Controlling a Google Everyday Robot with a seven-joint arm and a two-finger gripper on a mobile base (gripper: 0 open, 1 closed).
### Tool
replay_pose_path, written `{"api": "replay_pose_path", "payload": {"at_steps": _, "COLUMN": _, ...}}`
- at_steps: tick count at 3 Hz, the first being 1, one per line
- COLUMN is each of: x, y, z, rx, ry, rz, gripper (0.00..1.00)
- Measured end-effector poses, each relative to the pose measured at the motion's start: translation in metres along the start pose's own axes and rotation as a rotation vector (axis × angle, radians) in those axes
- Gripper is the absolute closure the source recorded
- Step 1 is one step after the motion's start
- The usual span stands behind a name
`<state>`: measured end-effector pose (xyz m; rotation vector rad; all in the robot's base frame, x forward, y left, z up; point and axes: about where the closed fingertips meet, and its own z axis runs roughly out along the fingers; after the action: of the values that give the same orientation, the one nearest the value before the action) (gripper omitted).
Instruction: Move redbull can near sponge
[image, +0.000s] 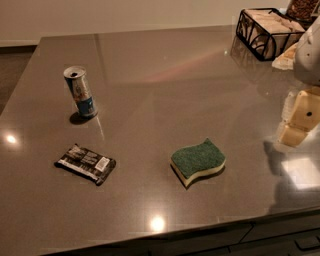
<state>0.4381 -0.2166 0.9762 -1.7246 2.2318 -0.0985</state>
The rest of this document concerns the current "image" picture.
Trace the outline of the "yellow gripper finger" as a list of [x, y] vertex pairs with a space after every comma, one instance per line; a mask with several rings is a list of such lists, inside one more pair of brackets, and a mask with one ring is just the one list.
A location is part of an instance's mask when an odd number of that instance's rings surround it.
[[281, 118], [278, 142], [297, 147], [320, 123], [320, 88], [313, 86], [299, 92], [290, 91]]

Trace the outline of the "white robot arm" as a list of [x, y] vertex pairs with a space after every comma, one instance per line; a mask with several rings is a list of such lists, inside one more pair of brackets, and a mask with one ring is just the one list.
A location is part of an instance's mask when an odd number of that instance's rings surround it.
[[293, 60], [294, 76], [307, 89], [285, 99], [278, 142], [297, 147], [320, 123], [320, 17], [299, 39]]

